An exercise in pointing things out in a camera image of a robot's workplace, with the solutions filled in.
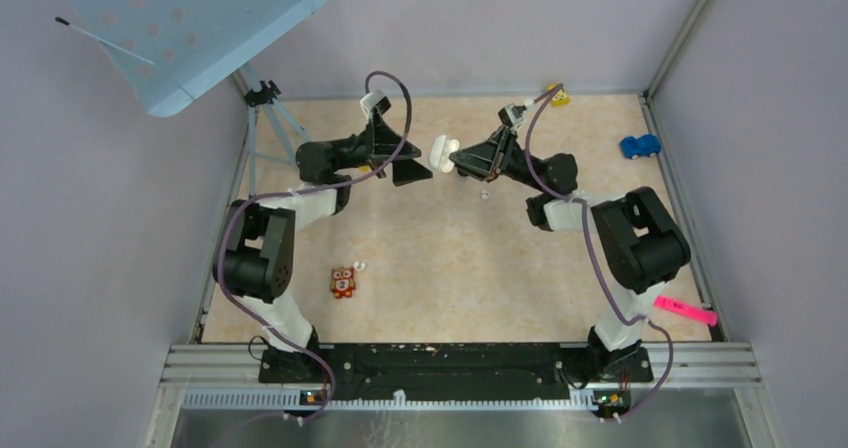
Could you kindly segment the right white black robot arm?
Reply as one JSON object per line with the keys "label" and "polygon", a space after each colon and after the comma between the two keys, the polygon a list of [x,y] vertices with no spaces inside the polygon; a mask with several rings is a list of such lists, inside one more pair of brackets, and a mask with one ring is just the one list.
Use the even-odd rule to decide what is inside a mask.
{"label": "right white black robot arm", "polygon": [[634,189],[618,198],[577,194],[573,155],[539,159],[522,149],[517,134],[499,128],[485,141],[462,148],[456,141],[432,149],[431,163],[479,181],[500,176],[539,190],[527,199],[531,224],[543,231],[579,231],[610,310],[589,332],[586,365],[612,380],[640,348],[654,301],[691,261],[691,247],[657,193]]}

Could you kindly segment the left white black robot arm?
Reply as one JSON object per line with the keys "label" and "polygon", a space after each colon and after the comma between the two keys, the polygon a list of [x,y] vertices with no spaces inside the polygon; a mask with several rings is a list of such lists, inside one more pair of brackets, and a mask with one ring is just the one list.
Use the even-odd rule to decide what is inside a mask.
{"label": "left white black robot arm", "polygon": [[309,347],[315,328],[289,291],[296,233],[347,206],[354,182],[348,170],[367,167],[381,177],[381,166],[388,165],[393,185],[401,187],[432,178],[418,160],[421,155],[373,109],[361,133],[297,149],[298,188],[230,205],[213,278],[223,295],[261,326],[271,346],[284,352],[283,369],[295,380],[314,378],[321,365],[320,354]]}

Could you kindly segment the white earbud charging case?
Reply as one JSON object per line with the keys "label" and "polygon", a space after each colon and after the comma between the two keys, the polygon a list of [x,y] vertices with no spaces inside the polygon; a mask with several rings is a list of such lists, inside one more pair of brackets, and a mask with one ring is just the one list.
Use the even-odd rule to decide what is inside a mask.
{"label": "white earbud charging case", "polygon": [[430,168],[438,170],[441,173],[450,173],[455,167],[455,163],[450,159],[450,155],[459,149],[460,143],[457,139],[450,138],[446,134],[437,136],[433,141],[428,156]]}

